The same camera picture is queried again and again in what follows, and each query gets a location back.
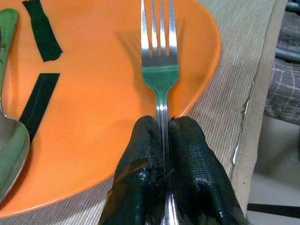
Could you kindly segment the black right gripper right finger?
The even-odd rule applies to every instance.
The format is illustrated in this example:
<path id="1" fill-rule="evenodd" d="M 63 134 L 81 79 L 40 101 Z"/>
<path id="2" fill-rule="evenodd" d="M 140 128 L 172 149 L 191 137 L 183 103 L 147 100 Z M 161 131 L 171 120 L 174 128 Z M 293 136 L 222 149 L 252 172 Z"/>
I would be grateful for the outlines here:
<path id="1" fill-rule="evenodd" d="M 245 225 L 247 220 L 222 164 L 190 117 L 169 123 L 175 200 L 194 225 Z"/>

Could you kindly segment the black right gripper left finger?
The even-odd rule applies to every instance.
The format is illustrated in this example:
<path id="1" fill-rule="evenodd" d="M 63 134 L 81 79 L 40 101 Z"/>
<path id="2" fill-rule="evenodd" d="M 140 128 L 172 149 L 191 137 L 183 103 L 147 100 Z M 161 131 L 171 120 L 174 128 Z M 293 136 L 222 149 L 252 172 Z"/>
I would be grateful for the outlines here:
<path id="1" fill-rule="evenodd" d="M 117 165 L 100 225 L 159 225 L 164 217 L 164 166 L 157 121 L 143 116 Z"/>

